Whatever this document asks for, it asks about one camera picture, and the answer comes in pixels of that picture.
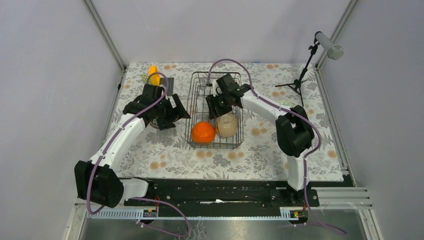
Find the beige bowl with leaf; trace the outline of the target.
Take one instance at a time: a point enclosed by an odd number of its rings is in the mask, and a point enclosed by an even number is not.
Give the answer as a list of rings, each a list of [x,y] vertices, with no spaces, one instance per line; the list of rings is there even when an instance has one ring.
[[[238,121],[231,113],[218,117],[215,121],[215,126],[218,135],[224,138],[232,137],[238,131]]]

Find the orange glossy bowl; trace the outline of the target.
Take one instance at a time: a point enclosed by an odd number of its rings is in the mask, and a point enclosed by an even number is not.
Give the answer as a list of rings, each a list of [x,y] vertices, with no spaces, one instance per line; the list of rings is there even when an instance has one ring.
[[[196,123],[191,130],[191,139],[196,143],[211,143],[215,136],[215,127],[206,121]]]

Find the pink patterned bowl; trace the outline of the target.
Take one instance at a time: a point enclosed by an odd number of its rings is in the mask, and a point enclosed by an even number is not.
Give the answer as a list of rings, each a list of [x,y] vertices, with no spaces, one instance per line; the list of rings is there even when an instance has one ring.
[[[151,122],[149,123],[149,125],[150,125],[151,127],[155,128],[155,129],[159,129],[159,128],[160,128],[156,120],[151,121]]]

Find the yellow dotted white bowl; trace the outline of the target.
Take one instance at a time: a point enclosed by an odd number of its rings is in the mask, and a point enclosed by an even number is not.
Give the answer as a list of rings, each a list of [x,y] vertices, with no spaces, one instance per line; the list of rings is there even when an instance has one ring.
[[[280,101],[279,103],[280,103],[282,106],[285,106],[285,107],[287,107],[287,108],[294,108],[294,107],[296,106],[296,104],[295,104],[295,103],[292,103],[292,102],[290,102],[290,101],[286,101],[286,100]]]

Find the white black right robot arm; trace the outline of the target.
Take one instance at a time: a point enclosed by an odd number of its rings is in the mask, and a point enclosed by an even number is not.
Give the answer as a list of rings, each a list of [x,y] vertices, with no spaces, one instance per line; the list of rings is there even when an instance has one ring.
[[[312,146],[315,137],[311,122],[304,109],[297,105],[289,108],[259,95],[249,84],[238,84],[229,74],[206,80],[206,86],[212,93],[206,96],[209,118],[217,119],[230,113],[233,107],[247,109],[268,120],[276,127],[277,143],[287,156],[289,172],[287,183],[287,201],[293,206],[301,205],[307,194],[308,174],[303,158],[305,151]]]

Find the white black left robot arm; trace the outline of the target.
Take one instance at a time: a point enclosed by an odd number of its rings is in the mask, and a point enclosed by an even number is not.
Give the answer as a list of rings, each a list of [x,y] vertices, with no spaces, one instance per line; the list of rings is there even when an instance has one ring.
[[[179,96],[168,97],[165,92],[162,86],[145,84],[142,94],[124,107],[118,126],[102,147],[88,161],[77,162],[74,175],[79,199],[109,208],[132,198],[144,206],[154,202],[155,192],[147,180],[120,179],[114,169],[151,122],[162,131],[175,128],[180,119],[190,119]]]

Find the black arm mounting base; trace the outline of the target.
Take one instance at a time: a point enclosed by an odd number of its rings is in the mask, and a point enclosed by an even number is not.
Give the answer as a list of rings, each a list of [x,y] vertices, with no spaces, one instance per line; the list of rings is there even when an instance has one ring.
[[[303,209],[304,193],[286,181],[150,178],[146,199],[129,199],[126,207],[153,207],[160,217],[178,217],[170,203],[187,217],[276,217],[280,207]]]

